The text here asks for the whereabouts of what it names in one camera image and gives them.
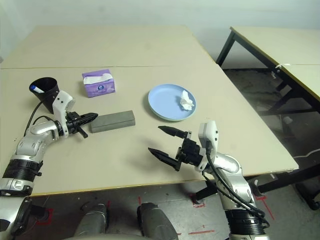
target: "sponge block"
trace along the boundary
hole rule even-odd
[[[123,111],[98,116],[90,124],[92,133],[98,133],[134,125],[136,125],[136,120],[133,111]]]

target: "purple tissue box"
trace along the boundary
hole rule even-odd
[[[116,92],[115,80],[113,79],[109,69],[82,73],[83,84],[88,98],[111,94]]]

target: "gray floor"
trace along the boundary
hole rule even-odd
[[[254,108],[267,108],[284,94],[275,91],[279,79],[270,73],[254,71],[227,71],[232,82],[247,98]],[[301,101],[290,101],[288,107],[306,105]],[[294,155],[304,155],[320,148],[320,114],[292,114],[293,120],[286,127],[290,134],[283,134],[282,119],[285,116],[264,117],[263,119],[279,137],[288,151]],[[319,162],[320,152],[308,158],[298,159],[301,167]],[[317,189],[320,179],[310,180]],[[224,240],[229,234],[221,202],[217,195],[205,199],[204,204],[194,205],[190,193],[205,187],[203,181],[122,188],[85,193],[35,197],[34,203],[53,209],[49,225],[33,224],[30,219],[29,230],[17,240],[60,240],[71,237],[84,213],[96,203],[109,206],[110,222],[108,233],[140,235],[137,223],[137,207],[140,202],[153,202],[167,214],[180,234],[181,240]],[[272,240],[317,240],[320,236],[320,210],[312,211],[299,197],[292,186],[268,192],[265,199],[256,200],[259,208],[266,212],[271,227],[266,230]]]

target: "light blue plate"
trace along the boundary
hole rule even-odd
[[[158,117],[173,122],[191,117],[196,111],[196,99],[186,90],[194,106],[191,111],[184,110],[180,105],[183,90],[186,89],[174,84],[162,84],[154,87],[148,95],[148,101],[152,111]]]

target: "silver robot arm segment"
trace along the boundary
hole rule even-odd
[[[172,166],[176,171],[181,164],[192,164],[198,172],[214,176],[216,188],[230,228],[230,240],[269,240],[263,226],[268,222],[264,213],[256,208],[253,194],[245,180],[240,163],[232,156],[217,152],[219,132],[214,121],[203,123],[199,129],[201,147],[191,140],[190,131],[181,131],[169,126],[159,126],[171,136],[183,139],[182,146],[174,158],[157,149],[149,151],[160,161]]]
[[[25,230],[32,211],[28,196],[35,177],[42,175],[39,170],[48,146],[60,137],[78,132],[88,137],[81,125],[93,121],[98,114],[69,112],[74,102],[67,92],[60,91],[52,104],[56,120],[32,125],[18,143],[0,179],[0,240],[10,240]]]

